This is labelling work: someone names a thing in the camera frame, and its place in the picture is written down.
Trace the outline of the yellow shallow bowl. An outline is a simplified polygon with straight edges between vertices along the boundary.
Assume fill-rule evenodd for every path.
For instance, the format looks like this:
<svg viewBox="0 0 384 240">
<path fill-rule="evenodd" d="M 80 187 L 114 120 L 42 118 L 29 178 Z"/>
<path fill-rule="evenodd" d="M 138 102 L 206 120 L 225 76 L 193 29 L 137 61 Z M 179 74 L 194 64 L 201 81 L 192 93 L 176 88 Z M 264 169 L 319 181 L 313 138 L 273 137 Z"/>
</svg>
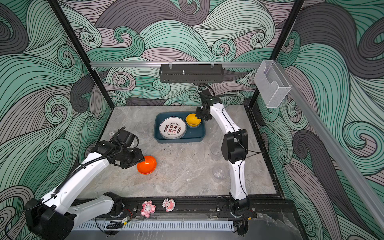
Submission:
<svg viewBox="0 0 384 240">
<path fill-rule="evenodd" d="M 196 116 L 196 114 L 189 114 L 189 115 L 187 115 L 187 117 L 186 117 L 186 123 L 189 123 L 190 125 L 191 125 L 191 124 L 199 124 L 199 123 L 201 123 L 201 122 L 202 122 L 202 120 L 199 119 L 199 118 Z"/>
</svg>

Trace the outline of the white plate red green circles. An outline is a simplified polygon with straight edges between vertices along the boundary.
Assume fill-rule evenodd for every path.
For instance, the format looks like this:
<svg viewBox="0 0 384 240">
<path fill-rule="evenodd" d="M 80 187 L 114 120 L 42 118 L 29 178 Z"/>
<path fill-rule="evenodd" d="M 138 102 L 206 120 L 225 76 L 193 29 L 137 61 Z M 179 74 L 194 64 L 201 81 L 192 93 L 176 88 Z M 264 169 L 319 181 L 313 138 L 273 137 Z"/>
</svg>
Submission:
<svg viewBox="0 0 384 240">
<path fill-rule="evenodd" d="M 169 117 L 161 122 L 159 131 L 164 139 L 180 139 L 187 132 L 187 124 L 181 118 Z"/>
</svg>

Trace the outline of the orange shallow bowl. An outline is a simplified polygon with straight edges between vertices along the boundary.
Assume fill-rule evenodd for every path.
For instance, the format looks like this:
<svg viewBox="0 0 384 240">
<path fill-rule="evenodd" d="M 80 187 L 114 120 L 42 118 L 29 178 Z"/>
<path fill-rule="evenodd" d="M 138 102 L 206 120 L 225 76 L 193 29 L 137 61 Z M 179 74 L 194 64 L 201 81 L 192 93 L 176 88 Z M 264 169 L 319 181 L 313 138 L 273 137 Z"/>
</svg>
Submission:
<svg viewBox="0 0 384 240">
<path fill-rule="evenodd" d="M 149 175 L 155 171 L 157 160 L 152 156 L 145 156 L 145 160 L 137 164 L 137 170 L 142 175 Z"/>
</svg>

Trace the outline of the blue shallow bowl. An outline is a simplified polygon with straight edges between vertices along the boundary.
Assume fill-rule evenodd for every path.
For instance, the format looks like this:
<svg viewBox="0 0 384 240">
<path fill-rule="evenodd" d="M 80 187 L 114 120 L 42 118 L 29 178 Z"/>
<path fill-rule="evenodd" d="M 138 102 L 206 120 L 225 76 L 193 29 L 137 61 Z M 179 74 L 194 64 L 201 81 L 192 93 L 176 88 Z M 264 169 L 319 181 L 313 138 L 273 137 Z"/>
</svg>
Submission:
<svg viewBox="0 0 384 240">
<path fill-rule="evenodd" d="M 196 129 L 196 128 L 198 128 L 199 126 L 201 125 L 201 123 L 199 123 L 199 124 L 189 124 L 189 123 L 187 123 L 187 126 L 189 127 L 189 128 L 192 128 L 192 129 Z"/>
</svg>

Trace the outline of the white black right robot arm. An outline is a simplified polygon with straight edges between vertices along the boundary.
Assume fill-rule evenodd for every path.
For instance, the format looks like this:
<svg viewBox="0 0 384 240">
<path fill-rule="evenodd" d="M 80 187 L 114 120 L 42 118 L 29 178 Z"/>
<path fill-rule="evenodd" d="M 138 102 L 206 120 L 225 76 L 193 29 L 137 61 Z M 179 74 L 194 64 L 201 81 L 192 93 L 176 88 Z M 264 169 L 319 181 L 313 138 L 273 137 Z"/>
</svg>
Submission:
<svg viewBox="0 0 384 240">
<path fill-rule="evenodd" d="M 232 120 L 218 96 L 211 95 L 209 90 L 200 90 L 199 94 L 202 106 L 196 110 L 197 118 L 204 121 L 214 119 L 224 134 L 221 151 L 230 166 L 230 206 L 233 212 L 247 209 L 250 204 L 245 184 L 248 132 Z"/>
</svg>

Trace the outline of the teal plastic bin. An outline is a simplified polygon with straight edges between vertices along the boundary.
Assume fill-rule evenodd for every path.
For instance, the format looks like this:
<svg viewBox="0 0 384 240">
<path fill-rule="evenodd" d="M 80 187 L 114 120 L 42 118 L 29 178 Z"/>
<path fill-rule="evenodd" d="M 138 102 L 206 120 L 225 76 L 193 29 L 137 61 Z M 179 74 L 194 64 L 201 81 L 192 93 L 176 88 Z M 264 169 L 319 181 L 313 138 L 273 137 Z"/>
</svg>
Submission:
<svg viewBox="0 0 384 240">
<path fill-rule="evenodd" d="M 195 112 L 191 111 L 184 111 L 184 112 L 165 112 L 160 113 L 156 116 L 155 119 L 155 125 L 154 125 L 154 138 L 160 143 L 160 144 L 176 144 L 176 143 L 194 143 L 194 142 L 200 142 L 204 139 L 206 135 L 206 128 L 205 128 L 205 122 L 202 120 L 201 125 L 196 128 L 192 129 L 187 126 L 187 132 L 186 134 L 180 138 L 180 139 L 164 139 L 159 131 L 159 126 L 163 120 L 169 117 L 178 117 L 183 119 L 186 122 L 186 117 L 189 114 L 195 114 Z"/>
</svg>

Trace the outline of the clear plastic cup far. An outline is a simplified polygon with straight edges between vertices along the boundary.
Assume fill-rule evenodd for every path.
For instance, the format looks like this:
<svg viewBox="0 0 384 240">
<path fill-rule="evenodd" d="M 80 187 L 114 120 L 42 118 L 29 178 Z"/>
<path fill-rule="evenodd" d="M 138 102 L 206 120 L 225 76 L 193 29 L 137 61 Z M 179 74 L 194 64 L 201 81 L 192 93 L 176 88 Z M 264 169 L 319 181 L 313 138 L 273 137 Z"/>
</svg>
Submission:
<svg viewBox="0 0 384 240">
<path fill-rule="evenodd" d="M 222 149 L 221 149 L 221 145 L 219 144 L 213 144 L 211 145 L 211 148 L 210 148 L 210 151 L 211 151 L 211 154 L 216 157 L 216 158 L 220 158 L 222 157 Z"/>
</svg>

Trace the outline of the clear plastic cup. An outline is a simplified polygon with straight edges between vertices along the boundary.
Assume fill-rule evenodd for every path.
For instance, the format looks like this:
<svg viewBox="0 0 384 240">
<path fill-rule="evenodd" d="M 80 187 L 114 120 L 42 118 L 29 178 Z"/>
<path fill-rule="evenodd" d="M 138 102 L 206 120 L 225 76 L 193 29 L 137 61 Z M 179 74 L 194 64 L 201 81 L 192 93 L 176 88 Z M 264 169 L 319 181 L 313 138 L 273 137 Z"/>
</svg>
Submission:
<svg viewBox="0 0 384 240">
<path fill-rule="evenodd" d="M 225 180 L 229 175 L 227 169 L 221 166 L 213 167 L 212 174 L 213 174 L 213 177 L 218 181 Z"/>
<path fill-rule="evenodd" d="M 222 149 L 221 149 L 221 145 L 219 144 L 213 144 L 211 145 L 211 148 L 210 148 L 210 151 L 211 151 L 211 154 L 216 157 L 216 158 L 220 158 L 222 157 Z"/>
</svg>

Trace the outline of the pink plush pig figure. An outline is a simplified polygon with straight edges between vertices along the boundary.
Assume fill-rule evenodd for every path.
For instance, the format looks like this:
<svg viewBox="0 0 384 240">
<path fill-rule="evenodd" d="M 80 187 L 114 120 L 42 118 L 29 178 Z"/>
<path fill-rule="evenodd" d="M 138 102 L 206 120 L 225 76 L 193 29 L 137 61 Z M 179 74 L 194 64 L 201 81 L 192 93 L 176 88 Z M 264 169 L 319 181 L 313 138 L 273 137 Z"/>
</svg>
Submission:
<svg viewBox="0 0 384 240">
<path fill-rule="evenodd" d="M 153 201 L 144 201 L 142 203 L 141 216 L 149 218 L 156 211 L 156 205 Z"/>
</svg>

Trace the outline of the pink white small figure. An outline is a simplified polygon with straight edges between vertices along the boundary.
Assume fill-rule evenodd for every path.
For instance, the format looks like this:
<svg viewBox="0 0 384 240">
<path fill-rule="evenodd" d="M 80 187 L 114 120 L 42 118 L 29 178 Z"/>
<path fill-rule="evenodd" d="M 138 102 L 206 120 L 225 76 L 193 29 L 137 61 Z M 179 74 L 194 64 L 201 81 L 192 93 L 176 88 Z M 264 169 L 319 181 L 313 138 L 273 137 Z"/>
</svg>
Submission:
<svg viewBox="0 0 384 240">
<path fill-rule="evenodd" d="M 165 208 L 166 212 L 172 212 L 176 206 L 176 203 L 173 199 L 164 199 L 162 207 Z"/>
</svg>

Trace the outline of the black right rear frame post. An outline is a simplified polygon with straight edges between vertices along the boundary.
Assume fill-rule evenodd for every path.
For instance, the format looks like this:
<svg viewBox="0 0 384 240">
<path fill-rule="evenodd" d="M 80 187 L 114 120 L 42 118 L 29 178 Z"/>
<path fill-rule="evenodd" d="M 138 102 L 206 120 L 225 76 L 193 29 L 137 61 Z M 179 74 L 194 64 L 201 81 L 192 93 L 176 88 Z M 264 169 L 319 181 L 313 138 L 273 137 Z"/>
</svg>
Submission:
<svg viewBox="0 0 384 240">
<path fill-rule="evenodd" d="M 286 40 L 288 39 L 288 36 L 292 30 L 292 27 L 294 26 L 294 23 L 295 23 L 298 15 L 299 15 L 300 10 L 302 9 L 303 5 L 304 5 L 304 1 L 295 1 L 294 2 L 293 7 L 289 13 L 289 16 L 283 25 L 282 33 L 280 34 L 280 36 L 277 40 L 277 43 L 274 47 L 274 50 L 273 50 L 269 60 L 273 60 L 275 62 L 278 62 L 277 58 L 278 58 L 281 50 L 283 49 L 283 46 L 284 46 Z M 261 94 L 257 88 L 255 90 L 255 93 L 254 93 L 254 95 L 250 101 L 250 104 L 249 104 L 249 107 L 251 109 L 253 109 L 255 107 L 258 96 L 261 96 Z"/>
</svg>

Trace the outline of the black frame post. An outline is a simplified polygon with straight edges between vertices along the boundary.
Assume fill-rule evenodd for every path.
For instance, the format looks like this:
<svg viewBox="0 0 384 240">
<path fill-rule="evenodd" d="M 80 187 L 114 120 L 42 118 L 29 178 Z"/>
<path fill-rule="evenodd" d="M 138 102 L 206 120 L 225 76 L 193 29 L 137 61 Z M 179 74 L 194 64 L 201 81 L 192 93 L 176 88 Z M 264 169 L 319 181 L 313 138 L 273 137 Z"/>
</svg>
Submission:
<svg viewBox="0 0 384 240">
<path fill-rule="evenodd" d="M 85 64 L 85 66 L 86 66 L 89 74 L 91 75 L 92 79 L 94 80 L 95 84 L 97 85 L 97 87 L 101 91 L 103 97 L 107 101 L 107 104 L 109 105 L 110 109 L 113 110 L 115 108 L 115 105 L 114 105 L 112 99 L 110 98 L 106 88 L 104 87 L 104 84 L 103 84 L 99 74 L 97 73 L 97 71 L 92 69 L 91 61 L 90 61 L 88 55 L 86 54 L 85 50 L 83 49 L 80 41 L 78 40 L 78 38 L 77 38 L 73 28 L 71 27 L 68 19 L 66 18 L 62 8 L 60 7 L 59 2 L 54 1 L 54 0 L 47 0 L 47 2 L 49 3 L 51 9 L 53 10 L 53 12 L 56 15 L 57 19 L 59 20 L 60 24 L 62 25 L 64 31 L 68 35 L 71 43 L 74 45 L 75 50 L 79 54 L 83 63 Z"/>
<path fill-rule="evenodd" d="M 280 34 L 280 36 L 277 40 L 277 43 L 274 47 L 274 50 L 273 50 L 269 60 L 273 60 L 275 62 L 278 62 L 277 58 L 278 58 L 281 50 L 283 49 L 283 46 L 284 46 L 286 40 L 288 39 L 288 36 L 292 30 L 292 27 L 294 26 L 294 23 L 295 23 L 298 15 L 299 15 L 300 10 L 302 9 L 303 5 L 304 5 L 304 1 L 295 1 L 294 2 L 293 7 L 289 13 L 289 16 L 283 25 L 282 33 Z M 254 93 L 254 95 L 250 101 L 250 104 L 249 104 L 249 107 L 251 109 L 253 109 L 255 107 L 258 96 L 261 96 L 261 94 L 257 88 L 255 90 L 255 93 Z"/>
</svg>

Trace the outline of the clear acrylic wall holder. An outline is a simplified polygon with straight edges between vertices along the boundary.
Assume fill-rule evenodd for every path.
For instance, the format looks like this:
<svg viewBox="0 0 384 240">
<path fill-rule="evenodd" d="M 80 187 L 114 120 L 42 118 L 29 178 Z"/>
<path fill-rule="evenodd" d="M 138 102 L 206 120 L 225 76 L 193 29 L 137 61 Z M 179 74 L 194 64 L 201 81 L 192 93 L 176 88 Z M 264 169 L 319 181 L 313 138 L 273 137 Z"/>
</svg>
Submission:
<svg viewBox="0 0 384 240">
<path fill-rule="evenodd" d="M 292 89 L 285 69 L 273 60 L 264 60 L 254 82 L 267 108 L 278 108 Z"/>
</svg>

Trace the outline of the aluminium wall rail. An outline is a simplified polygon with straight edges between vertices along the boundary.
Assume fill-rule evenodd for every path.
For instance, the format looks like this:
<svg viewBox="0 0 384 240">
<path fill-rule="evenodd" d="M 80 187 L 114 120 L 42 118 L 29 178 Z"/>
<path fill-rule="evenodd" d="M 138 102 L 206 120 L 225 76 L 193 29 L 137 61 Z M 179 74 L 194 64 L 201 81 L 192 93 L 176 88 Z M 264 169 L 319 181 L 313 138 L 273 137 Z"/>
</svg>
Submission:
<svg viewBox="0 0 384 240">
<path fill-rule="evenodd" d="M 247 63 L 247 62 L 140 62 L 140 61 L 96 61 L 90 62 L 92 68 L 160 68 L 161 65 L 168 65 L 170 68 L 173 65 L 222 65 L 223 68 L 241 68 L 253 69 L 258 68 L 261 63 Z"/>
</svg>

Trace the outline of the black left rear frame post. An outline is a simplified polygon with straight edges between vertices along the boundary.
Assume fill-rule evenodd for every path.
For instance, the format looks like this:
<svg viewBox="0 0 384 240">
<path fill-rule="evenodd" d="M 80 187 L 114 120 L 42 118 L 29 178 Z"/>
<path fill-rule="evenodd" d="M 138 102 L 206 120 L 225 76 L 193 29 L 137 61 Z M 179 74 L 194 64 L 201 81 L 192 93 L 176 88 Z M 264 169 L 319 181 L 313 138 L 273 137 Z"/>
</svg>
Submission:
<svg viewBox="0 0 384 240">
<path fill-rule="evenodd" d="M 85 64 L 85 66 L 86 66 L 89 74 L 91 75 L 92 79 L 94 80 L 95 84 L 97 85 L 97 87 L 101 91 L 103 97 L 107 101 L 107 104 L 109 105 L 110 109 L 113 110 L 115 108 L 115 105 L 114 105 L 112 99 L 110 98 L 106 88 L 104 87 L 104 84 L 103 84 L 99 74 L 97 73 L 97 71 L 92 69 L 91 61 L 90 61 L 88 55 L 86 54 L 85 50 L 83 49 L 80 41 L 78 40 L 78 38 L 77 38 L 73 28 L 71 27 L 68 19 L 66 18 L 62 8 L 60 7 L 59 2 L 54 1 L 54 0 L 47 0 L 47 2 L 49 3 L 51 9 L 53 10 L 53 12 L 56 15 L 57 19 L 59 20 L 60 24 L 62 25 L 64 31 L 68 35 L 71 43 L 74 45 L 75 50 L 79 54 L 83 63 Z"/>
</svg>

